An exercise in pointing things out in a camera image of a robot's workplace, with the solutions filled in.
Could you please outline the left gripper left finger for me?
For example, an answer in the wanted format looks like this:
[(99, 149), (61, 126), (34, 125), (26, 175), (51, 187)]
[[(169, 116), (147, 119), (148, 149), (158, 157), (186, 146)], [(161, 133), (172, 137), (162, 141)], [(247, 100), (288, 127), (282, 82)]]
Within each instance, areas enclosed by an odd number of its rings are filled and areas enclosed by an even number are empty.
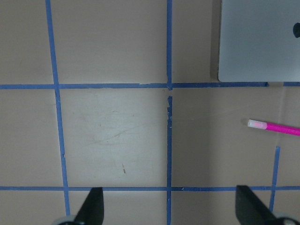
[(104, 221), (104, 196), (102, 187), (90, 190), (72, 224), (101, 225)]

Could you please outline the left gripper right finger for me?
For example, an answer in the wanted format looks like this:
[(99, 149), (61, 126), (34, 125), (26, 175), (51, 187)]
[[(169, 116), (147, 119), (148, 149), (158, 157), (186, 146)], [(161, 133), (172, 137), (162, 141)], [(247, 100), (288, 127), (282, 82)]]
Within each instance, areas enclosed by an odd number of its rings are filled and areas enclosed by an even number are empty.
[(277, 219), (246, 185), (236, 186), (235, 215), (240, 225), (269, 225)]

